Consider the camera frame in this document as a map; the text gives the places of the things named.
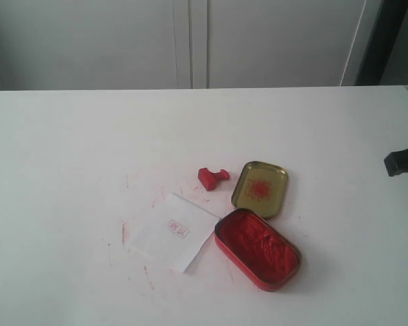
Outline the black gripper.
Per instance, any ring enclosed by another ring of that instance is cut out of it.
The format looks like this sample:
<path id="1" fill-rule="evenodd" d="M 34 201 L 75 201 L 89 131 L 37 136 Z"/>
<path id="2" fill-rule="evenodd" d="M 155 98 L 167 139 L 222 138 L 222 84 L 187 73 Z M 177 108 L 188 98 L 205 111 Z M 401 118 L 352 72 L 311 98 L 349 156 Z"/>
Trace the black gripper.
<path id="1" fill-rule="evenodd" d="M 408 149 L 389 153 L 384 158 L 384 164 L 389 177 L 408 173 Z"/>

